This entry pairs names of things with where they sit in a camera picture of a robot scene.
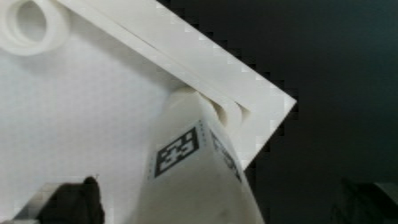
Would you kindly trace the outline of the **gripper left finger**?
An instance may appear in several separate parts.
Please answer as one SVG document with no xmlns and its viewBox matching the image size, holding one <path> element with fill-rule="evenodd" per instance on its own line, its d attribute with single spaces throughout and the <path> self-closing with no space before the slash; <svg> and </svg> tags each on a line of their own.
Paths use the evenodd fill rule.
<svg viewBox="0 0 398 224">
<path fill-rule="evenodd" d="M 11 224 L 105 224 L 100 184 L 93 176 L 79 183 L 47 183 Z"/>
</svg>

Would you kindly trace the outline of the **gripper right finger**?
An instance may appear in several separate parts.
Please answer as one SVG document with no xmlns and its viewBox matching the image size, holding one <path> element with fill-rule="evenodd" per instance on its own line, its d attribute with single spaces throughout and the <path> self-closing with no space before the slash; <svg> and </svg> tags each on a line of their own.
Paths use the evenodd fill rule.
<svg viewBox="0 0 398 224">
<path fill-rule="evenodd" d="M 331 224 L 398 224 L 398 183 L 342 180 Z"/>
</svg>

